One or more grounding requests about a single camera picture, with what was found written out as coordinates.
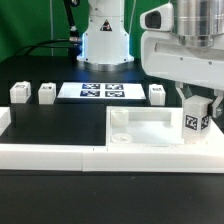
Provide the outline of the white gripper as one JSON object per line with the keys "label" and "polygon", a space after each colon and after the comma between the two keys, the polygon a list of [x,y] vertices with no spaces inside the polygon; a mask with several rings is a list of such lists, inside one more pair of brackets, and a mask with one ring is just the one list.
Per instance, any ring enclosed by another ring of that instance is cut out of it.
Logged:
{"label": "white gripper", "polygon": [[176,81],[181,101],[188,84],[215,89],[211,115],[223,113],[224,3],[166,3],[140,16],[141,64],[146,74]]}

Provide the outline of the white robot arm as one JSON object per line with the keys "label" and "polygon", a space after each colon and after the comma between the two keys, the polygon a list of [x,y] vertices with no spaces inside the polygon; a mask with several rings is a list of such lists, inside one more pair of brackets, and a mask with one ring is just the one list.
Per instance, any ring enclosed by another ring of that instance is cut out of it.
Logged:
{"label": "white robot arm", "polygon": [[[124,30],[124,0],[88,0],[89,24],[82,36],[80,65],[113,71],[133,61]],[[210,88],[211,115],[224,99],[224,0],[168,0],[140,16],[141,64],[145,73]]]}

